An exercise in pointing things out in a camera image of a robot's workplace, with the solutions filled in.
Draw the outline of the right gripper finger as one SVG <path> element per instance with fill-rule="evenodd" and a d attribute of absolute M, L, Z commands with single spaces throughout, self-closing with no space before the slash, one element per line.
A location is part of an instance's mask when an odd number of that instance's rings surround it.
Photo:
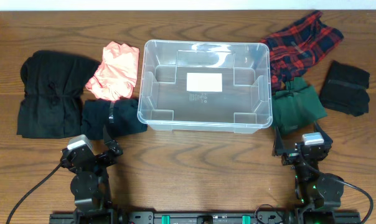
<path fill-rule="evenodd" d="M 314 122 L 314 131 L 320 133 L 324 140 L 324 145 L 326 148 L 330 149 L 332 147 L 333 140 L 332 138 L 320 127 L 320 125 L 315 121 Z"/>
<path fill-rule="evenodd" d="M 275 140 L 273 144 L 273 156 L 282 156 L 284 153 L 284 144 L 278 127 L 274 128 Z"/>

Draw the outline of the dark navy garment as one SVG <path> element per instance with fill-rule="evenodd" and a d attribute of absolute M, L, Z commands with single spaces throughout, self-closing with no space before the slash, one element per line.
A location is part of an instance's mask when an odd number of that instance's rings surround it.
<path fill-rule="evenodd" d="M 115 138 L 147 131 L 139 121 L 138 100 L 87 100 L 83 106 L 81 132 L 90 140 L 103 139 L 103 128 Z"/>

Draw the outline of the pink garment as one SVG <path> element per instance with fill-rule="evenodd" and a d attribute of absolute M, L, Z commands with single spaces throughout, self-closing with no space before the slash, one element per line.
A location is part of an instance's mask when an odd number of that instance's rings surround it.
<path fill-rule="evenodd" d="M 138 79 L 139 49 L 110 42 L 103 48 L 102 62 L 85 88 L 98 99 L 131 98 Z"/>

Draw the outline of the large black garment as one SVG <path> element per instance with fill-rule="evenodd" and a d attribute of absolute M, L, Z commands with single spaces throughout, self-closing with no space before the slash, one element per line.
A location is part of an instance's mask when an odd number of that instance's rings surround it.
<path fill-rule="evenodd" d="M 39 50 L 21 67 L 24 99 L 17 134 L 29 139 L 61 139 L 81 134 L 83 89 L 100 63 L 88 57 Z"/>

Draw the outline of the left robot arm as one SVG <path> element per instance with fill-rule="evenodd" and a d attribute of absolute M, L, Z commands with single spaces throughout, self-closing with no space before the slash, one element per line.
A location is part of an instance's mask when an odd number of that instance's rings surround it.
<path fill-rule="evenodd" d="M 76 206 L 71 223 L 121 223 L 123 217 L 111 201 L 107 168 L 123 154 L 119 144 L 103 128 L 103 141 L 108 148 L 95 155 L 93 145 L 84 135 L 69 140 L 62 150 L 60 165 L 74 173 L 70 190 Z"/>

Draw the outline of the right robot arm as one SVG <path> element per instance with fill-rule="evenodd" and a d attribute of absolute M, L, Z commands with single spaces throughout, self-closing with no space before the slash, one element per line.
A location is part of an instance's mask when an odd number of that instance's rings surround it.
<path fill-rule="evenodd" d="M 341 206 L 344 192 L 340 177 L 323 173 L 319 162 L 331 149 L 333 140 L 314 123 L 314 132 L 302 135 L 302 140 L 293 147 L 284 146 L 281 133 L 275 128 L 273 155 L 281 157 L 284 166 L 295 172 L 295 194 L 302 202 L 284 216 L 284 223 L 327 223 L 336 224 L 336 209 Z"/>

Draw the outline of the green folded garment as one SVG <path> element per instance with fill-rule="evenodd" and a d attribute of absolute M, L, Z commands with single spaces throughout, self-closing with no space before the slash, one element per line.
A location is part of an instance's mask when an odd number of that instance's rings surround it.
<path fill-rule="evenodd" d="M 281 135 L 291 134 L 327 113 L 312 85 L 301 77 L 285 83 L 285 89 L 272 96 L 273 123 Z"/>

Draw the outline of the clear plastic storage bin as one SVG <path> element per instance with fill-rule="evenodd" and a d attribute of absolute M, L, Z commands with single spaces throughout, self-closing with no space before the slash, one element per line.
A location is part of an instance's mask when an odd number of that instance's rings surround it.
<path fill-rule="evenodd" d="M 222 92 L 186 90 L 187 73 L 221 73 Z M 149 40 L 138 119 L 157 131 L 253 134 L 273 122 L 265 44 Z"/>

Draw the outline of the red plaid flannel garment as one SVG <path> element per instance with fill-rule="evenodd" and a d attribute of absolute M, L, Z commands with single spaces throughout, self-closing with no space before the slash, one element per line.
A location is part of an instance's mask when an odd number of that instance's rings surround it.
<path fill-rule="evenodd" d="M 303 76 L 343 40 L 342 32 L 321 21 L 322 12 L 313 11 L 260 42 L 270 50 L 271 90 Z"/>

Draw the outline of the white label in bin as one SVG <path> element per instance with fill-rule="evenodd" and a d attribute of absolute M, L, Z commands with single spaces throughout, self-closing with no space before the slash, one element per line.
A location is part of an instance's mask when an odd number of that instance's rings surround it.
<path fill-rule="evenodd" d="M 194 92 L 222 92 L 221 73 L 187 73 L 186 90 Z"/>

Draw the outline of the black mounting rail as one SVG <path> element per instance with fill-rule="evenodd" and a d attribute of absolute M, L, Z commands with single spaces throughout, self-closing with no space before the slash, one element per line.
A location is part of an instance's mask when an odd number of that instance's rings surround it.
<path fill-rule="evenodd" d="M 357 212 L 306 212 L 303 221 L 299 222 L 294 214 L 281 218 L 276 212 L 260 211 L 254 213 L 153 213 L 131 212 L 116 219 L 110 214 L 105 217 L 98 215 L 83 218 L 72 213 L 51 214 L 49 223 L 131 223 L 131 224 L 253 224 L 253 223 L 360 223 Z"/>

